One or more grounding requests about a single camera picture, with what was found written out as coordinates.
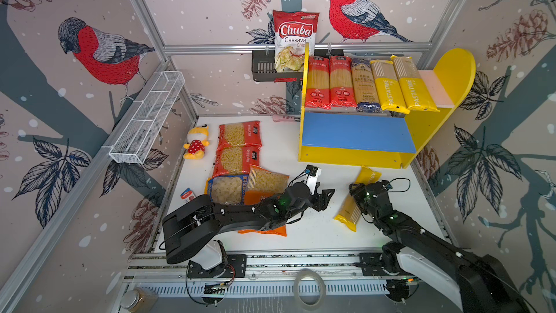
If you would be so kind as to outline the yellow plush toy red dress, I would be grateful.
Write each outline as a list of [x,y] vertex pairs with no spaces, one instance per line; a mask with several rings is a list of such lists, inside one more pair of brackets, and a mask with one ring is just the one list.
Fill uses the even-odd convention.
[[200,160],[205,156],[209,142],[209,130],[206,125],[194,127],[187,134],[187,141],[184,144],[185,153],[183,159]]

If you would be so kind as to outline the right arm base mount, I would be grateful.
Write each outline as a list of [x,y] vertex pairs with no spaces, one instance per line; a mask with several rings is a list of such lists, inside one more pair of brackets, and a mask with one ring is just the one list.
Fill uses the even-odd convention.
[[398,255],[404,248],[401,243],[391,241],[379,251],[364,252],[359,254],[359,262],[354,265],[362,269],[363,276],[412,276],[403,270],[398,262]]

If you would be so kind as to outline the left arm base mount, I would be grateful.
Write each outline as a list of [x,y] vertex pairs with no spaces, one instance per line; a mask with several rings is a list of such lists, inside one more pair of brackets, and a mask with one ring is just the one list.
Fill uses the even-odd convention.
[[247,256],[228,254],[221,241],[212,240],[188,262],[188,279],[244,278]]

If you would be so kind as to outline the red macaroni bag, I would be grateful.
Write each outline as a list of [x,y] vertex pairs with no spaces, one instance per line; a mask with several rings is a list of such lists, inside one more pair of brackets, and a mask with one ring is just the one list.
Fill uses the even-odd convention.
[[248,175],[252,166],[259,166],[260,147],[236,146],[218,149],[212,177]]
[[219,149],[243,146],[262,146],[259,121],[232,123],[219,126]]

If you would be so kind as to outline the dark blue spaghetti bag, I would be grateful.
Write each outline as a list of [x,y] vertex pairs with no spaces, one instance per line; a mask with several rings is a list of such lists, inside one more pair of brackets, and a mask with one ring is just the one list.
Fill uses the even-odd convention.
[[381,113],[382,108],[374,82],[370,61],[362,58],[351,60],[351,75],[358,112]]

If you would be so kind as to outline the red macaroni bag far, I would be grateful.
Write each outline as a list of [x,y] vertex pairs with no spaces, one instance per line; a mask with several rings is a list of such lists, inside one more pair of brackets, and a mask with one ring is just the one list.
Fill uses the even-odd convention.
[[219,126],[219,149],[243,146],[262,146],[259,121],[232,123]]

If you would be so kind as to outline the red macaroni bag near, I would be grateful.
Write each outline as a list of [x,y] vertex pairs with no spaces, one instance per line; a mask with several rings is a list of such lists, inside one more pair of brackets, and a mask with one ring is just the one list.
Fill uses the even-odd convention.
[[248,175],[252,166],[259,166],[260,147],[236,146],[218,149],[212,177]]

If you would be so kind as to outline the yellow shelf pink blue boards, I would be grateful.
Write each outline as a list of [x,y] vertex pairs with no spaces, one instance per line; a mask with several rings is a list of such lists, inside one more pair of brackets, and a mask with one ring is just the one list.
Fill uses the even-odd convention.
[[476,62],[465,49],[446,52],[421,77],[438,112],[389,117],[301,109],[298,160],[329,165],[405,169],[469,94]]

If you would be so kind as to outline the clear tape roll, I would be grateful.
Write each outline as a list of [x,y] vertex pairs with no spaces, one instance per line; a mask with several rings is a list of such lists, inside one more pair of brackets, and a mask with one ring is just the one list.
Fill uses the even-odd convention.
[[304,269],[296,275],[292,292],[294,300],[300,308],[313,312],[321,307],[327,294],[327,287],[318,273]]

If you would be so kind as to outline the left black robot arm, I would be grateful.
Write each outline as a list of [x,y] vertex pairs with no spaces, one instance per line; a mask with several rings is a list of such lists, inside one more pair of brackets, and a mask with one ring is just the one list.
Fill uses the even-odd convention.
[[253,205],[217,204],[201,195],[162,220],[167,264],[193,258],[220,233],[274,230],[293,223],[293,218],[307,209],[324,211],[334,193],[334,189],[312,192],[305,183],[296,182],[283,193]]

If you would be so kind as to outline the orange Pastatime macaroni bag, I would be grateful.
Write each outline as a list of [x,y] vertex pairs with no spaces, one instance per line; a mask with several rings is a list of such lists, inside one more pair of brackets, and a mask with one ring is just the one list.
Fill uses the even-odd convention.
[[281,194],[285,191],[289,176],[265,170],[259,166],[252,165],[248,175],[234,175],[240,178],[241,201],[240,205],[254,205],[259,202]]

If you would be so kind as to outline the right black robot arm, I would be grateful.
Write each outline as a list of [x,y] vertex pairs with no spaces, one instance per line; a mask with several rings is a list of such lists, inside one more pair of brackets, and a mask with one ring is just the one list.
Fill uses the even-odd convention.
[[453,302],[462,312],[531,312],[501,261],[478,256],[430,233],[389,199],[389,181],[352,184],[350,195],[363,215],[390,238],[385,269],[415,275]]

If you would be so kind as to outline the yellow Pastatime spaghetti bag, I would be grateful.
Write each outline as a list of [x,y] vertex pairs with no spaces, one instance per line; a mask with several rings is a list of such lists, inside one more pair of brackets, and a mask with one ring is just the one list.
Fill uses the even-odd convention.
[[[354,184],[367,185],[370,183],[376,183],[381,177],[382,174],[380,172],[377,172],[372,168],[362,166]],[[350,193],[348,193],[334,219],[344,224],[351,231],[356,232],[357,223],[360,218],[361,211],[356,204],[356,200],[350,195]]]
[[409,114],[392,61],[372,60],[370,67],[383,111]]
[[401,91],[410,112],[438,112],[437,105],[427,85],[414,64],[412,57],[391,56]]

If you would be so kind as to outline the red Chuba cassava chips bag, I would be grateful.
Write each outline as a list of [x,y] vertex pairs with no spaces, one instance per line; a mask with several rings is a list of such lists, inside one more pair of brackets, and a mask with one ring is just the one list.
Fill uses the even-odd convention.
[[275,70],[299,72],[305,63],[306,46],[314,53],[319,13],[273,11]]

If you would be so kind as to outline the red spaghetti bag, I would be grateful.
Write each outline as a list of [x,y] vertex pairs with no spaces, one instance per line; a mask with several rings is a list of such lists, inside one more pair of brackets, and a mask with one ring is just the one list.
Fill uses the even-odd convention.
[[308,61],[305,106],[330,110],[330,103],[330,61],[325,57],[311,56]]
[[332,107],[357,107],[350,57],[330,57],[330,104]]

